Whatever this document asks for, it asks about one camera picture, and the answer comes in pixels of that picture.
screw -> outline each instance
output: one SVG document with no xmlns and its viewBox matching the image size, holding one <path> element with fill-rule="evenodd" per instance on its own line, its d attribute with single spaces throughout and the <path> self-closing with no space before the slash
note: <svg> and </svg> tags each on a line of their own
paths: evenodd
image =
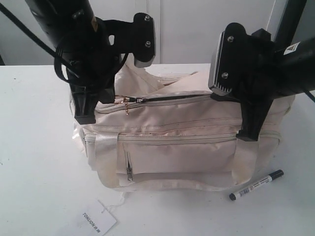
<svg viewBox="0 0 315 236">
<path fill-rule="evenodd" d="M 150 47 L 151 47 L 151 42 L 150 42 L 150 41 L 147 41 L 147 42 L 146 42 L 146 47 L 147 47 L 147 48 L 150 48 Z"/>
<path fill-rule="evenodd" d="M 221 77 L 224 78 L 224 79 L 227 79 L 228 78 L 228 73 L 226 73 L 226 72 L 222 73 Z"/>
<path fill-rule="evenodd" d="M 233 37 L 233 36 L 230 36 L 229 38 L 227 38 L 227 41 L 228 41 L 229 43 L 232 43 L 232 42 L 234 41 L 234 37 Z"/>
</svg>

white table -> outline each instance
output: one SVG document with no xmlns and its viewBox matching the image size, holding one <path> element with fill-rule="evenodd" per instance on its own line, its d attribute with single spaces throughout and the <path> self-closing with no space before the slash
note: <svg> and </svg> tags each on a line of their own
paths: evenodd
<svg viewBox="0 0 315 236">
<path fill-rule="evenodd" d="M 208 64 L 154 65 L 189 73 Z M 52 66 L 0 67 L 0 235 L 52 236 L 95 199 L 116 204 L 71 140 L 68 85 Z M 235 202 L 229 192 L 137 192 L 109 236 L 303 236 L 315 231 L 315 104 L 297 96 L 270 167 L 285 176 Z"/>
</svg>

white bag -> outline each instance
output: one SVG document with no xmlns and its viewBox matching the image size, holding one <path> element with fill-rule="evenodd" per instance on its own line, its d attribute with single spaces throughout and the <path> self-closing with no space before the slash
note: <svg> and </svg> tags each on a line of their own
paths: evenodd
<svg viewBox="0 0 315 236">
<path fill-rule="evenodd" d="M 244 142 L 235 137 L 242 125 L 240 104 L 212 100 L 208 78 L 209 71 L 155 77 L 129 56 L 116 75 L 116 94 L 151 101 L 99 103 L 96 124 L 76 124 L 74 132 L 106 187 L 219 191 L 249 181 L 268 165 L 294 96 L 275 100 L 259 141 Z M 170 99 L 176 96 L 188 98 Z M 162 97 L 170 100 L 152 101 Z"/>
</svg>

marker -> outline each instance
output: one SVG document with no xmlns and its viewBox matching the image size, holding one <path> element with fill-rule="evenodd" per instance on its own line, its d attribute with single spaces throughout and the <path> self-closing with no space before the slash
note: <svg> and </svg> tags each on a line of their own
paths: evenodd
<svg viewBox="0 0 315 236">
<path fill-rule="evenodd" d="M 231 193 L 230 194 L 230 199 L 232 201 L 235 201 L 236 199 L 254 191 L 255 189 L 258 189 L 260 188 L 261 186 L 264 186 L 265 184 L 281 177 L 284 175 L 284 172 L 282 170 L 278 170 L 278 171 L 275 171 L 269 175 L 267 175 L 266 177 L 260 179 L 259 181 L 257 181 L 256 183 L 253 183 L 249 186 L 247 186 L 246 188 L 243 188 L 235 193 Z"/>
</svg>

cream fabric bag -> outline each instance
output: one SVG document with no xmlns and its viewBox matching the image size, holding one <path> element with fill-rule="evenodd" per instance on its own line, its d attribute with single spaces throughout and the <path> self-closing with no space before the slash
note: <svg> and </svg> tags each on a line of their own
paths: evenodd
<svg viewBox="0 0 315 236">
<path fill-rule="evenodd" d="M 106 187 L 220 191 L 246 183 L 268 165 L 294 97 L 275 100 L 259 141 L 244 142 L 235 137 L 242 124 L 240 104 L 212 100 L 208 78 L 209 71 L 156 77 L 136 68 L 129 56 L 116 75 L 116 94 L 146 102 L 99 103 L 96 124 L 76 124 L 74 130 Z"/>
</svg>

